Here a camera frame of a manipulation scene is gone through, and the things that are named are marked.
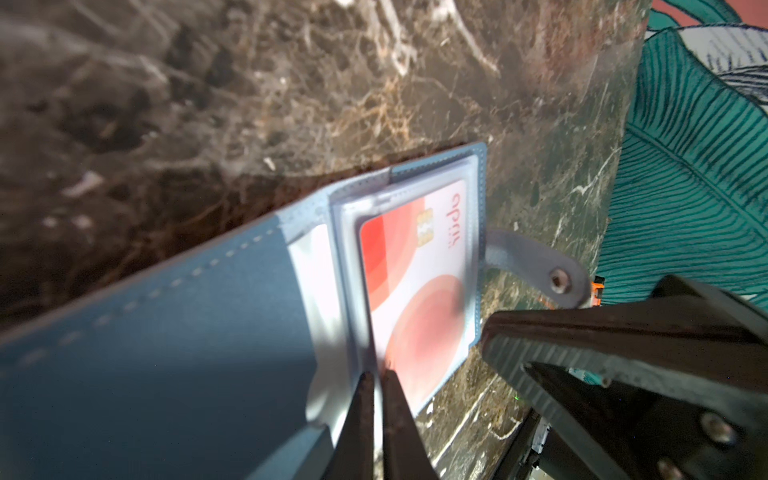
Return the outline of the blue card holder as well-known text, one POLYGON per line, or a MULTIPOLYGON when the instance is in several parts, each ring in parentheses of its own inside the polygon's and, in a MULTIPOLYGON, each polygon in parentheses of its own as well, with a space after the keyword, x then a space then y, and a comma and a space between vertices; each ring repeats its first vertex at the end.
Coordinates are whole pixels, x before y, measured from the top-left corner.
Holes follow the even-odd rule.
POLYGON ((366 221, 466 183, 466 344, 436 392, 480 338, 487 270, 565 308, 590 298, 576 260, 486 226, 486 159, 475 143, 332 183, 5 332, 2 477, 323 479, 365 372, 383 458, 389 369, 370 322, 366 221))

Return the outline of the red white credit card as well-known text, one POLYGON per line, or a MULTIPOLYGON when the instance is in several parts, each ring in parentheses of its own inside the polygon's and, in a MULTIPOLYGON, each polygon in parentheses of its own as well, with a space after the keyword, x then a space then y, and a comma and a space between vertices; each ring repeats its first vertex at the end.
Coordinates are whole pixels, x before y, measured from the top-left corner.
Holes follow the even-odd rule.
POLYGON ((458 180, 360 229, 377 359, 396 372, 414 413, 451 374, 466 344, 466 196, 458 180))

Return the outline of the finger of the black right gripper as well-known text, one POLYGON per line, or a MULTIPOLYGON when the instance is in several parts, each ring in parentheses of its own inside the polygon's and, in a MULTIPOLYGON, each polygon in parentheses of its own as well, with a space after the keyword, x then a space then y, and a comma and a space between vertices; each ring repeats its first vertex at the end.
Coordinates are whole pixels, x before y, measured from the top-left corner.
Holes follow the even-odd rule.
POLYGON ((643 301, 499 311, 482 356, 550 424, 556 479, 763 479, 767 314, 668 275, 643 301))

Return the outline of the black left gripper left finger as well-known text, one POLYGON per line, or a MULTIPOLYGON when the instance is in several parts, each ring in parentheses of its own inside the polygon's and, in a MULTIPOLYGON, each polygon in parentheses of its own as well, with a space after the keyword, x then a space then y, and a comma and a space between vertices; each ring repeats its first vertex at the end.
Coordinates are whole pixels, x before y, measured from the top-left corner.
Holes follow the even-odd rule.
POLYGON ((374 387, 370 372, 360 376, 333 456, 322 476, 326 480, 373 478, 374 387))

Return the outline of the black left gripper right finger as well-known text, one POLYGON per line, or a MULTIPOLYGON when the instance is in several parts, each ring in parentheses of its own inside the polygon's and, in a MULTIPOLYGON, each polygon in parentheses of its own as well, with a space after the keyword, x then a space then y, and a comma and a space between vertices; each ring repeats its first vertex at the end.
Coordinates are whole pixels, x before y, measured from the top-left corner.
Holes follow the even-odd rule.
POLYGON ((387 480, 437 480, 397 374, 381 376, 383 465, 387 480))

